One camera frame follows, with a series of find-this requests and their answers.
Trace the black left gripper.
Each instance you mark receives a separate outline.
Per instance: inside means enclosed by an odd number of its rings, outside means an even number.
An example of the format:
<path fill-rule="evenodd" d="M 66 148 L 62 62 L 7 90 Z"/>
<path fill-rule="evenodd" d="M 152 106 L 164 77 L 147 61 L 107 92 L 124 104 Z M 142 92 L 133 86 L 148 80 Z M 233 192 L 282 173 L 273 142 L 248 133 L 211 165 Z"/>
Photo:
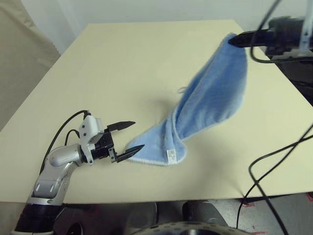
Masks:
<path fill-rule="evenodd" d="M 95 148 L 91 151 L 94 160 L 109 157 L 111 162 L 122 162 L 128 158 L 131 158 L 137 152 L 139 152 L 145 145 L 138 145 L 127 149 L 123 154 L 117 155 L 114 149 L 114 143 L 112 139 L 112 131 L 120 131 L 134 125 L 134 121 L 121 121 L 107 126 L 104 130 L 104 134 L 99 141 L 94 145 Z"/>

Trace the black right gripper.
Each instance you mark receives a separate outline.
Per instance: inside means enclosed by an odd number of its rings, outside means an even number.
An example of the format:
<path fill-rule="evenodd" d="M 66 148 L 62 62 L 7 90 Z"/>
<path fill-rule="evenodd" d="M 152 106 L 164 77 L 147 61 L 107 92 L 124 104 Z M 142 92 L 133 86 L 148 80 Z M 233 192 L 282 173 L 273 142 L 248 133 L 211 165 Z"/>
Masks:
<path fill-rule="evenodd" d="M 267 56 L 283 55 L 292 49 L 299 48 L 304 19 L 290 16 L 273 18 L 268 23 L 268 29 L 242 32 L 229 40 L 229 44 L 238 47 L 266 46 Z"/>

